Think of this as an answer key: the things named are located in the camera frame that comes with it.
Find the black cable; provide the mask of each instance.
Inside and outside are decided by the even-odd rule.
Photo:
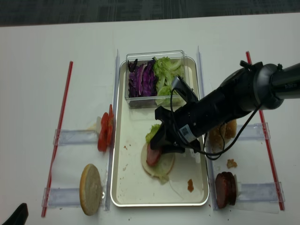
[[[175,126],[175,130],[177,132],[177,134],[179,134],[181,136],[181,138],[189,145],[190,148],[192,148],[194,151],[196,152],[199,152],[201,154],[204,154],[206,155],[206,157],[210,160],[216,160],[218,159],[223,153],[227,152],[234,144],[235,142],[238,140],[240,134],[242,133],[242,131],[245,129],[245,127],[248,125],[248,123],[251,121],[251,119],[254,117],[254,115],[257,113],[257,111],[261,108],[261,106],[263,105],[262,103],[253,111],[253,113],[250,115],[250,117],[247,119],[247,121],[245,122],[245,124],[242,126],[242,128],[239,130],[238,134],[236,135],[236,137],[234,138],[234,140],[230,143],[230,145],[224,149],[225,147],[225,140],[223,138],[223,136],[221,135],[222,139],[223,139],[223,149],[222,151],[218,152],[218,153],[209,153],[209,152],[205,152],[205,151],[201,151],[201,149],[195,149],[187,140],[186,138],[183,136],[183,134],[180,132],[179,128],[178,128],[178,125],[177,125],[177,122],[175,120],[175,116],[174,116],[174,111],[173,111],[173,105],[172,105],[172,99],[173,99],[173,92],[175,90],[178,90],[177,88],[173,88],[172,91],[171,91],[171,98],[170,98],[170,108],[171,108],[171,116],[172,116],[172,121],[173,121],[173,124]],[[205,134],[205,137],[204,137],[204,144],[206,142],[206,138],[207,138],[207,134]]]

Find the gray carpet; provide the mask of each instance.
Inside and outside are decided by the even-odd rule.
[[[0,0],[0,25],[300,12],[300,0]]]

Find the meat patty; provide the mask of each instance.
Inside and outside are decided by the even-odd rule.
[[[226,181],[227,181],[227,186],[228,186],[228,204],[230,204],[232,202],[232,198],[233,198],[233,190],[232,190],[232,186],[231,186],[231,181],[230,181],[230,175],[228,172],[222,172],[222,174],[225,176]]]
[[[159,161],[161,156],[161,149],[159,150],[152,150],[150,148],[150,143],[147,145],[147,164],[149,166],[155,166],[156,163]]]
[[[234,175],[231,172],[227,172],[227,174],[229,175],[229,179],[231,182],[231,189],[232,189],[232,193],[231,193],[231,198],[229,201],[230,205],[235,205],[235,201],[236,201],[236,183],[235,183],[235,178]]]
[[[219,209],[222,209],[227,205],[230,191],[226,177],[223,174],[219,173],[216,177],[215,184],[217,193],[217,205]]]

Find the food crumb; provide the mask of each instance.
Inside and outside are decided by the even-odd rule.
[[[192,179],[189,179],[187,182],[187,189],[192,192],[194,190],[193,181]]]
[[[234,159],[229,159],[227,160],[227,168],[236,168],[238,166],[238,164],[234,161]]]

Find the red cabbage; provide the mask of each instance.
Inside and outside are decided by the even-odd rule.
[[[155,60],[135,67],[129,74],[129,97],[156,96],[156,83],[158,78],[154,75]]]
[[[130,72],[133,72],[137,65],[137,59],[135,59],[134,63],[128,61],[128,69]]]
[[[143,96],[155,96],[157,95],[156,91],[156,82],[157,78],[154,75],[153,65],[155,63],[155,60],[151,60],[147,63],[147,67],[144,70],[143,73]]]

